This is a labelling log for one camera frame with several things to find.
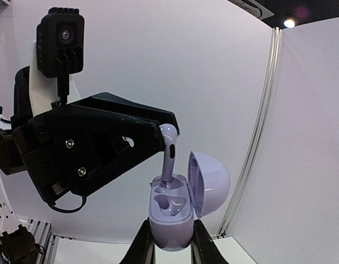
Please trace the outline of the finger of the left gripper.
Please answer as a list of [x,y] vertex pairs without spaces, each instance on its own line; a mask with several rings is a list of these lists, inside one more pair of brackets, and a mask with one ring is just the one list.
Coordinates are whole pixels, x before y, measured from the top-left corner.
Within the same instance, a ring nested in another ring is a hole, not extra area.
[[126,100],[108,92],[99,93],[67,107],[67,133],[101,133],[109,136],[130,136],[132,132],[151,131],[148,122],[156,127],[179,126],[173,112]]

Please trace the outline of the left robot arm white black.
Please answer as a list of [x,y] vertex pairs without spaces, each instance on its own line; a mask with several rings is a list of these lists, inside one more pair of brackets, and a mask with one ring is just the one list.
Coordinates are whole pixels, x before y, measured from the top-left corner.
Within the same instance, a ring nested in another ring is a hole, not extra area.
[[66,193],[82,202],[100,188],[165,150],[163,133],[179,134],[173,112],[104,92],[68,102],[68,71],[53,74],[57,100],[49,110],[32,111],[32,70],[15,77],[9,129],[0,128],[0,170],[28,172],[42,200],[55,209]]

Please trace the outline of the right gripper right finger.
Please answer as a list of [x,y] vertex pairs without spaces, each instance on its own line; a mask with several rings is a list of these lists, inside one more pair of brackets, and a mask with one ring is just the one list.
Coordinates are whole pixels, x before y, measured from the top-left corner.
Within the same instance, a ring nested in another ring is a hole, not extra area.
[[201,220],[194,221],[194,231],[191,240],[191,263],[228,264]]

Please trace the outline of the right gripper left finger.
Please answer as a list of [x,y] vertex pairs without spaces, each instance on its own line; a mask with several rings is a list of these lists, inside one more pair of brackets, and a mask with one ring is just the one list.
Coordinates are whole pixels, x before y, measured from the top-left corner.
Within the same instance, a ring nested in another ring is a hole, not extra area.
[[142,223],[120,264],[154,264],[154,240],[149,219]]

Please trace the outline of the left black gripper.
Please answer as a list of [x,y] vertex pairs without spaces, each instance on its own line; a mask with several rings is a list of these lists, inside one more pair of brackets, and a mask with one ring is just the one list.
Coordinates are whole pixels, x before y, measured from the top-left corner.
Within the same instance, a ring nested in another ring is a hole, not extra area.
[[77,104],[33,116],[11,117],[20,158],[42,200],[55,203],[66,193],[88,197],[164,150],[160,126],[130,136],[109,136],[109,113]]

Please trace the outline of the purple earbud charging case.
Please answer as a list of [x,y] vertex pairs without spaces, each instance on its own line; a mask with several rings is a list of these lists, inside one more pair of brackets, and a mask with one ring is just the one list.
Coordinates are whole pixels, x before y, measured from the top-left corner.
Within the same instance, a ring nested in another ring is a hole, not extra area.
[[160,176],[151,183],[149,225],[157,247],[180,251],[188,247],[194,219],[217,211],[230,192],[231,178],[216,158],[191,152],[187,176],[173,174],[168,183]]

